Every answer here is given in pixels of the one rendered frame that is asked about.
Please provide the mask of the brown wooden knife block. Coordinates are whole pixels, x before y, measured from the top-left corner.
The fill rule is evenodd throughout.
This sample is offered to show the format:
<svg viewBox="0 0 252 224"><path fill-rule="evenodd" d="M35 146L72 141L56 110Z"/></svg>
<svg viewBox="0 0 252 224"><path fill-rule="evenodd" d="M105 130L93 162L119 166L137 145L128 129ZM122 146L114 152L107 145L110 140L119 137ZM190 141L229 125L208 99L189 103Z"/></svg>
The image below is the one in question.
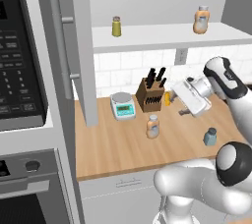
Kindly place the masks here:
<svg viewBox="0 0 252 224"><path fill-rule="evenodd" d="M137 101L144 113L156 112L161 109L161 99L164 94L166 78L163 76L166 67L162 67L158 73L151 68L148 76L142 81L136 92Z"/></svg>

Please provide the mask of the white drawer front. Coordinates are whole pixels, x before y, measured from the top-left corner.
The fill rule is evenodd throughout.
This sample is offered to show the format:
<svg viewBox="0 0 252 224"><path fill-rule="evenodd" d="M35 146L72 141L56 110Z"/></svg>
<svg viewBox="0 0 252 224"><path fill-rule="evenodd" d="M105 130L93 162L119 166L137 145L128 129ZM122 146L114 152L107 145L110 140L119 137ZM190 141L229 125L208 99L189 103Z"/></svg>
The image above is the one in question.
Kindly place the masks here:
<svg viewBox="0 0 252 224"><path fill-rule="evenodd" d="M156 169L153 169L82 181L79 183L81 197L82 199L88 199L97 196L109 196L121 192L151 188L154 185L155 172ZM120 180L128 181L132 180L133 178L142 180L142 184L125 188L116 188L115 184Z"/></svg>

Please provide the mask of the black oven knob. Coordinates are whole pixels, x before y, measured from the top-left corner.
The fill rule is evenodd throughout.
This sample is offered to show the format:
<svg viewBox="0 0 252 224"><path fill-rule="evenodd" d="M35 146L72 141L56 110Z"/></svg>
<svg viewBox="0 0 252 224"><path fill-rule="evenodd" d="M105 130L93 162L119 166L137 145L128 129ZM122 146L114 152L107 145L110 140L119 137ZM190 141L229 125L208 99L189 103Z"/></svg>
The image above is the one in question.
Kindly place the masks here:
<svg viewBox="0 0 252 224"><path fill-rule="evenodd" d="M37 160L31 160L26 163L26 170L28 172L36 172L40 167L40 163Z"/></svg>

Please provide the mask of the white kitchen scale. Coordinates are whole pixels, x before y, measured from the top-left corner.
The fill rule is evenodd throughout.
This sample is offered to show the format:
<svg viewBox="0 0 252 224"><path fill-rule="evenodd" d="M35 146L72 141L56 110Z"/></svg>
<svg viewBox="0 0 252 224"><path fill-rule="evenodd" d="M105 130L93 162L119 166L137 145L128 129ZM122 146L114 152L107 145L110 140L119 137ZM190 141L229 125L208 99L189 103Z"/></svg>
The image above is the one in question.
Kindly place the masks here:
<svg viewBox="0 0 252 224"><path fill-rule="evenodd" d="M128 92L116 92L110 95L110 106L117 121L136 118L136 108L133 97Z"/></svg>

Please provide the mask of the black microwave oven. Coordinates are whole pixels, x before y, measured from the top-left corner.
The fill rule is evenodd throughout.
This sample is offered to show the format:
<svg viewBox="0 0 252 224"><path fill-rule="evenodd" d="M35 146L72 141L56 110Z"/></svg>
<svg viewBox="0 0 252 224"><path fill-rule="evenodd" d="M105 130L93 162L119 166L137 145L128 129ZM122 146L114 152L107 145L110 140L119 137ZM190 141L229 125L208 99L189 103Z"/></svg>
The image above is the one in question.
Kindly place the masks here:
<svg viewBox="0 0 252 224"><path fill-rule="evenodd" d="M0 0L0 131L41 127L46 113L26 0Z"/></svg>

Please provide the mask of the olive green shaker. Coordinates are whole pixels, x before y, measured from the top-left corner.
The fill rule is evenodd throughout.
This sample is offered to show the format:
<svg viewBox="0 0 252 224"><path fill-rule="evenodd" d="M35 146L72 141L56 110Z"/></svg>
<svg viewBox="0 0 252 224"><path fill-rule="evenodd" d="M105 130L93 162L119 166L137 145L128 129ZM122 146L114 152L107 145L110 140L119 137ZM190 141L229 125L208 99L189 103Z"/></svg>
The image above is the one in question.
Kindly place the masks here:
<svg viewBox="0 0 252 224"><path fill-rule="evenodd" d="M112 35L116 37L121 35L121 21L118 16L112 19Z"/></svg>

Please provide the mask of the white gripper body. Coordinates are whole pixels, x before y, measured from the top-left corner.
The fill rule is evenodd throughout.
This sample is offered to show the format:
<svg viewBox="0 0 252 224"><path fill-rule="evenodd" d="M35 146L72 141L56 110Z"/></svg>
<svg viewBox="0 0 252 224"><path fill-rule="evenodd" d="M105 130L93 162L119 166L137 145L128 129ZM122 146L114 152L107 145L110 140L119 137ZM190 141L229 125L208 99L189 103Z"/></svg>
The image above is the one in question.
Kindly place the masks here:
<svg viewBox="0 0 252 224"><path fill-rule="evenodd" d="M207 79L184 80L171 88L173 94L170 101L176 97L189 109L193 117L201 116L212 107L209 97L213 94L212 86Z"/></svg>

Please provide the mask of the silver oven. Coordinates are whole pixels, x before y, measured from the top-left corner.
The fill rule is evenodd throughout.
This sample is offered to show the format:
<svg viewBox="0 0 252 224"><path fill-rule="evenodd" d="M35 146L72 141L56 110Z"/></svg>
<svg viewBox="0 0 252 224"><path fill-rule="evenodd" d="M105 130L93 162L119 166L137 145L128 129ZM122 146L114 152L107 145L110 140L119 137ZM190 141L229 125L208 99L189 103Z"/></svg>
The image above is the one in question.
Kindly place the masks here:
<svg viewBox="0 0 252 224"><path fill-rule="evenodd" d="M26 170L31 160L40 163L36 172ZM0 156L0 183L16 180L48 180L49 190L0 198L0 224L74 224L56 149Z"/></svg>

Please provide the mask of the grey cabinet door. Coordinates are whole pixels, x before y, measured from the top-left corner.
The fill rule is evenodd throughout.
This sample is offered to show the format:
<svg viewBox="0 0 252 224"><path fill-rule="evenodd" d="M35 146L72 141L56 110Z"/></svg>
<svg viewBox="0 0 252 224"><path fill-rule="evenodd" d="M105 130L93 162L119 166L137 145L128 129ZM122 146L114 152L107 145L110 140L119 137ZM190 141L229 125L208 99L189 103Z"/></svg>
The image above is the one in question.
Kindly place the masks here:
<svg viewBox="0 0 252 224"><path fill-rule="evenodd" d="M88 127L98 124L90 0L59 0L70 76Z"/></svg>
<svg viewBox="0 0 252 224"><path fill-rule="evenodd" d="M252 35L252 0L225 0L221 21Z"/></svg>

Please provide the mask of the white cabinet shelf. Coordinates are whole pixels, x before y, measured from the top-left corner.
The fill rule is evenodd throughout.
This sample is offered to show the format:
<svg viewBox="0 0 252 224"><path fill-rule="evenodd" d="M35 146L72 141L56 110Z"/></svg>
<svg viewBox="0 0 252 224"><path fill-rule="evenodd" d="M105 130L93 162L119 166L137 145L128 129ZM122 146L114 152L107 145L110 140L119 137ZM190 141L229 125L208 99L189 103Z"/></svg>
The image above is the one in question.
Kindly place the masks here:
<svg viewBox="0 0 252 224"><path fill-rule="evenodd" d="M222 23L210 23L204 34L191 24L126 26L122 35L111 27L92 28L94 53L148 51L174 48L252 44L252 35Z"/></svg>

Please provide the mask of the orange condiment bottle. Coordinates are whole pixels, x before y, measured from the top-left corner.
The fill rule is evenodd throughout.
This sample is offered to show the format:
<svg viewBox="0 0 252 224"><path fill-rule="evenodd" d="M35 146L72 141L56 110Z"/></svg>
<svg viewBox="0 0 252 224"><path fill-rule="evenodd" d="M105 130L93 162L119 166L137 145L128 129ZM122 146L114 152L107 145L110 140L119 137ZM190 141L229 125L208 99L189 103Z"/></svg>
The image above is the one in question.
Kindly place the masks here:
<svg viewBox="0 0 252 224"><path fill-rule="evenodd" d="M156 114L152 114L149 117L147 123L147 137L149 139L155 139L159 135L159 120Z"/></svg>
<svg viewBox="0 0 252 224"><path fill-rule="evenodd" d="M197 34L204 34L208 29L209 18L209 7L200 6L195 13L193 31Z"/></svg>

